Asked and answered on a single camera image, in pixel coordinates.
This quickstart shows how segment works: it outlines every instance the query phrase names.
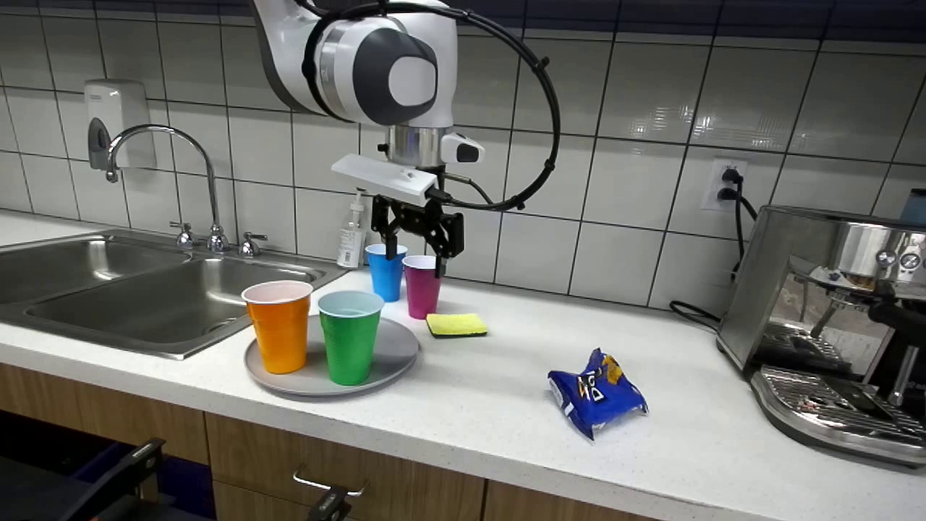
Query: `espresso machine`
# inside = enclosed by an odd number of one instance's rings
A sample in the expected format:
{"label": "espresso machine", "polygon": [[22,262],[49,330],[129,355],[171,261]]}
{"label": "espresso machine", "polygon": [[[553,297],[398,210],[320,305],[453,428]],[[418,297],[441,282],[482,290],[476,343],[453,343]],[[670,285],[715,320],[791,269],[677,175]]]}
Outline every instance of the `espresso machine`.
{"label": "espresso machine", "polygon": [[923,261],[926,224],[768,206],[719,347],[791,436],[923,465],[923,420],[903,411],[926,349]]}

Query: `sink basin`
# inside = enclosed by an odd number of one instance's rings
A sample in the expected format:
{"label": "sink basin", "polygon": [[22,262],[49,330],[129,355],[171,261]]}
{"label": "sink basin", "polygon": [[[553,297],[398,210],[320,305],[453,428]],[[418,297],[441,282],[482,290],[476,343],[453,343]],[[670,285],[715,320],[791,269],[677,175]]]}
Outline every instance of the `sink basin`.
{"label": "sink basin", "polygon": [[0,305],[181,262],[171,239],[113,230],[0,249]]}
{"label": "sink basin", "polygon": [[324,285],[341,274],[333,265],[308,265],[289,258],[176,261],[176,253],[161,249],[140,252],[143,246],[135,249],[132,239],[111,239],[108,246],[103,239],[0,252],[0,278],[14,278],[6,265],[22,269],[27,262],[32,278],[38,269],[55,271],[25,282],[27,290],[4,291],[0,320],[187,359],[250,323],[242,301],[246,285],[281,278]]}

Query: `kitchen counter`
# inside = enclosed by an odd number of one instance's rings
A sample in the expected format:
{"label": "kitchen counter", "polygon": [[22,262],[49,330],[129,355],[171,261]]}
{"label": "kitchen counter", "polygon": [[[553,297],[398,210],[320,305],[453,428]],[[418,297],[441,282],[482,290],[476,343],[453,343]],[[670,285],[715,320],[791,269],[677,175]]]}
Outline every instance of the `kitchen counter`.
{"label": "kitchen counter", "polygon": [[[0,246],[87,224],[0,213]],[[367,290],[352,271],[320,290]],[[302,402],[258,388],[244,330],[187,362],[0,323],[0,365],[382,452],[499,483],[654,518],[923,518],[926,473],[809,447],[773,428],[710,330],[664,313],[447,279],[441,310],[473,310],[485,337],[433,337],[401,381]],[[615,352],[648,398],[595,443],[553,404],[547,369]]]}

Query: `plate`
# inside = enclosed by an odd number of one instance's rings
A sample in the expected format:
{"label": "plate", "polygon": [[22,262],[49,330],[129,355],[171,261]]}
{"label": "plate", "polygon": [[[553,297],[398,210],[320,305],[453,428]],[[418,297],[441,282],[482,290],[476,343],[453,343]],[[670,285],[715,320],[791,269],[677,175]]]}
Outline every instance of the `plate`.
{"label": "plate", "polygon": [[321,333],[320,314],[311,314],[308,349],[311,349],[308,366],[295,372],[269,372],[260,365],[258,337],[256,337],[244,352],[244,365],[260,388],[311,397],[311,398],[337,398],[337,397],[367,392],[375,388],[392,385],[402,372],[409,372],[414,362],[424,355],[424,343],[412,334],[412,330],[405,330],[392,318],[380,318],[375,366],[367,381],[362,385],[339,385],[328,378],[324,333]]}

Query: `wooden cabinet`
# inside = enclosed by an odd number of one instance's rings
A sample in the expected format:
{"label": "wooden cabinet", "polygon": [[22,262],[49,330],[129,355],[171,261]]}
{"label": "wooden cabinet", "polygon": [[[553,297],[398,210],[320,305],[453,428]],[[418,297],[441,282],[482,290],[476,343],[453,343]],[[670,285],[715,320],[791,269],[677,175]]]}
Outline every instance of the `wooden cabinet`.
{"label": "wooden cabinet", "polygon": [[203,413],[191,408],[0,365],[0,411],[132,446],[163,436],[169,453],[208,463]]}
{"label": "wooden cabinet", "polygon": [[237,518],[242,512],[289,515],[292,504],[315,504],[321,491],[292,483],[295,468],[321,483],[365,489],[362,498],[352,501],[354,515],[365,521],[482,518],[485,479],[477,476],[211,413],[207,430],[211,473],[221,489],[221,518]]}
{"label": "wooden cabinet", "polygon": [[540,495],[531,489],[515,489],[505,483],[489,483],[485,521],[642,521],[629,512],[615,512],[592,504],[577,504],[553,495]]}

